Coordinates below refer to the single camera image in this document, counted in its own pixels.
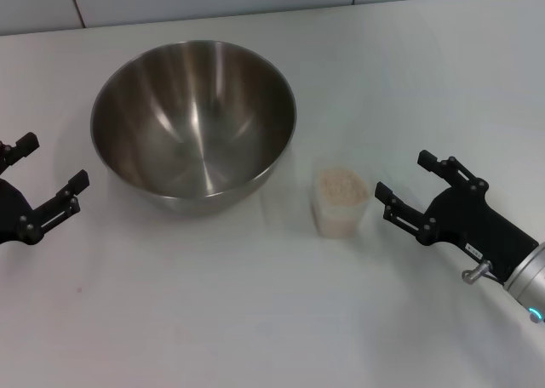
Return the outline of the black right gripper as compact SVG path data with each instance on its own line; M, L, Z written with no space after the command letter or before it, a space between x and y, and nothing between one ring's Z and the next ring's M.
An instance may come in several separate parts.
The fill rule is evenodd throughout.
M478 263L488 260L494 277L508 279L538 241L487 204L485 193L478 190L480 179L455 157L439 160L422 150L417 163L451 188L437 195L423 214L378 182L375 198L384 204L383 219L425 246L451 243Z

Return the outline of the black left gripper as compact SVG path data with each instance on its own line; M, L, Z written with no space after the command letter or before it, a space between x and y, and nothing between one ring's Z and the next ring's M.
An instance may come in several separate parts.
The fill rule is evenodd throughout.
M25 134L14 145L0 141L0 172L28 157L38 147L39 141L32 132ZM46 233L80 212L77 196L88 186L89 175L82 169L51 199L33 210L19 190L0 179L0 244L39 243Z

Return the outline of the large stainless steel bowl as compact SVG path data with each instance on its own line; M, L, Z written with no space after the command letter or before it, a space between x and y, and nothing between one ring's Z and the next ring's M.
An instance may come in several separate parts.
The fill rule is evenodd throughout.
M126 187L200 217L258 191L296 123L292 88L273 63L237 44L192 40L121 66L96 96L90 136Z

